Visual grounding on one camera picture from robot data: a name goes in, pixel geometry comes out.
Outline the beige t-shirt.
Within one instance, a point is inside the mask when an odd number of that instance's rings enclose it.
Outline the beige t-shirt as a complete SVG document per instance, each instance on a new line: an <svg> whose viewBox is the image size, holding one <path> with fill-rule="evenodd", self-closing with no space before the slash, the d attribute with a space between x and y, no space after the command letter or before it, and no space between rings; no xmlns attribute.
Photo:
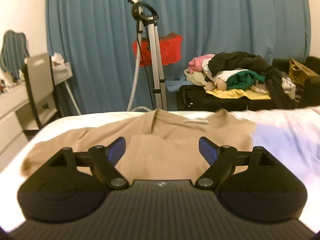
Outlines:
<svg viewBox="0 0 320 240"><path fill-rule="evenodd" d="M63 147L86 152L95 145L108 146L124 137L126 150L116 169L129 181L190 179L195 182L209 168L200 154L199 139L229 145L240 151L253 147L256 124L219 110L203 122L156 110L100 127L67 131L39 142L22 163L21 174L31 176Z"/></svg>

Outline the pile of mixed clothes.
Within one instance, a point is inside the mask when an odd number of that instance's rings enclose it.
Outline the pile of mixed clothes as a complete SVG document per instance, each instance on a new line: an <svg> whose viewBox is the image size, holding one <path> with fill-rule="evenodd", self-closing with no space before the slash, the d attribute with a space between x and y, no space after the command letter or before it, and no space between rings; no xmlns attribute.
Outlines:
<svg viewBox="0 0 320 240"><path fill-rule="evenodd" d="M296 85L289 75L260 55L243 51L207 54L190 61L184 75L193 85L211 85L206 90L225 98L252 91L259 94L259 99L269 97L279 109L296 106Z"/></svg>

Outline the black suitcase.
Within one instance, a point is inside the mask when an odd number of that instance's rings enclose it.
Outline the black suitcase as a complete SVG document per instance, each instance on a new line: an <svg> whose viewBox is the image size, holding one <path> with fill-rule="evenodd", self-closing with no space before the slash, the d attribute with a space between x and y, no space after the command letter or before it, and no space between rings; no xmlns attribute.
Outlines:
<svg viewBox="0 0 320 240"><path fill-rule="evenodd" d="M272 109L295 109L299 103L289 99L289 103L275 103L273 100L250 100L247 97L239 99L221 99L205 91L200 86L180 87L177 93L177 109L179 111L209 111L220 109L231 111L260 111Z"/></svg>

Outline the white pastel bed duvet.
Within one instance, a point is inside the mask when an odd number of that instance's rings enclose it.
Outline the white pastel bed duvet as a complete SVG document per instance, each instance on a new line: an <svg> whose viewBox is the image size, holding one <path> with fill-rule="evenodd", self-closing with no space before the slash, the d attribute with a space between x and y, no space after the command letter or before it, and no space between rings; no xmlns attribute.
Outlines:
<svg viewBox="0 0 320 240"><path fill-rule="evenodd" d="M277 157L305 185L308 200L300 216L312 231L319 231L319 107L296 110L243 111L232 113L238 119L257 124L253 144L263 146ZM17 190L25 181L20 174L22 161L35 144L70 129L99 127L140 116L139 112L106 112L69 116L41 130L1 172L1 228L14 230L25 218L17 202Z"/></svg>

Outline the white desk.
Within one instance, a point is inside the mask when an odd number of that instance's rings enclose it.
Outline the white desk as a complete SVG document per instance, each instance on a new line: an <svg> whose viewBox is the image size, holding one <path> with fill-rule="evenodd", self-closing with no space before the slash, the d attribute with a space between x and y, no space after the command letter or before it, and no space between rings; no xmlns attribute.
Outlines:
<svg viewBox="0 0 320 240"><path fill-rule="evenodd" d="M73 77L71 64L55 64L52 62L54 85L67 84ZM25 81L11 87L1 95L1 170L15 158L28 144L27 133L23 131L21 121L23 107L29 103Z"/></svg>

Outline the white black chair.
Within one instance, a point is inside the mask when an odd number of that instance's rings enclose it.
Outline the white black chair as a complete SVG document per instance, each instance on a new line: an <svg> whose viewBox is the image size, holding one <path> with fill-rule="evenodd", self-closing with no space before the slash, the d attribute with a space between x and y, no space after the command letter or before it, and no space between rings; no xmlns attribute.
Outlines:
<svg viewBox="0 0 320 240"><path fill-rule="evenodd" d="M21 125L25 133L34 134L62 117L50 55L43 53L26 58L22 73L29 103L23 107Z"/></svg>

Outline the brown paper bag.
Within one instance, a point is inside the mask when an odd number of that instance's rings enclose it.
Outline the brown paper bag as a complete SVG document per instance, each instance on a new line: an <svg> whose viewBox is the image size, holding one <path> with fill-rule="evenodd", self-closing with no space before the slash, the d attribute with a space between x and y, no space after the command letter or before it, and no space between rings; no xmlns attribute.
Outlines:
<svg viewBox="0 0 320 240"><path fill-rule="evenodd" d="M289 78L294 84L304 87L305 81L310 77L319 77L319 75L298 61L290 59Z"/></svg>

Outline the red garment on hanger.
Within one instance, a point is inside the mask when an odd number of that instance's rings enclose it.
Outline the red garment on hanger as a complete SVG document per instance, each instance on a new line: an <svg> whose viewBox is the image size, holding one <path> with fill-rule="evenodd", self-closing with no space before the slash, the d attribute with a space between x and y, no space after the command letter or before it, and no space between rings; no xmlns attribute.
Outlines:
<svg viewBox="0 0 320 240"><path fill-rule="evenodd" d="M177 63L181 60L181 45L183 37L177 33L170 33L169 35L159 39L162 64L164 66ZM140 66L151 66L151 51L147 49L147 39L142 38L140 43L142 58L140 59Z"/></svg>

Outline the blue curtain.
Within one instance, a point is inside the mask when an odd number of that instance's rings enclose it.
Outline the blue curtain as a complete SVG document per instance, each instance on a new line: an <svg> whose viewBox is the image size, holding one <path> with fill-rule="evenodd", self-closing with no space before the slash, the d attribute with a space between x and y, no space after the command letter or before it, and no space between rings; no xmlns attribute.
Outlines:
<svg viewBox="0 0 320 240"><path fill-rule="evenodd" d="M139 0L158 14L158 34L168 103L188 63L202 55L245 51L274 59L305 59L310 53L309 0ZM71 63L75 114L124 111L130 100L138 48L142 50L136 106L151 107L150 35L137 41L127 0L46 0L47 47Z"/></svg>

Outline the arched mirror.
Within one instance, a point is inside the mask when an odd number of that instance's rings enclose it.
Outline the arched mirror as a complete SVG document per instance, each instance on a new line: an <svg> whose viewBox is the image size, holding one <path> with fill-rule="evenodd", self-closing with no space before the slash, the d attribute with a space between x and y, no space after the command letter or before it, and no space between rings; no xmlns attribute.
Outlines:
<svg viewBox="0 0 320 240"><path fill-rule="evenodd" d="M29 56L26 35L16 33L13 30L6 31L1 48L1 70L3 73L9 74L14 81L18 81L24 59Z"/></svg>

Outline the garment steamer pole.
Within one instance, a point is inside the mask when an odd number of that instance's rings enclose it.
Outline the garment steamer pole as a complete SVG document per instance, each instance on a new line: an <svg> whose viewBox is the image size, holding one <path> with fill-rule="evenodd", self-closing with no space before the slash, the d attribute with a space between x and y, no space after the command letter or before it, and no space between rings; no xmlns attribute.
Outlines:
<svg viewBox="0 0 320 240"><path fill-rule="evenodd" d="M146 110L151 111L147 107L138 106L133 108L133 102L135 99L138 77L139 77L139 68L140 68L140 59L142 58L140 43L142 42L143 31L147 31L147 37L149 38L149 48L151 51L151 61L152 61L152 73L153 73L153 94L156 99L156 107L163 110L168 109L167 104L167 93L165 87L165 77L163 71L163 64L161 59L161 51L159 45L159 35L157 28L157 21L159 20L159 15L156 10L147 3L144 3L139 0L127 0L132 4L131 14L132 17L137 22L137 52L136 52L136 62L135 62L135 73L133 77L133 85L131 90L131 95L129 103L127 106L128 112L133 112L135 110Z"/></svg>

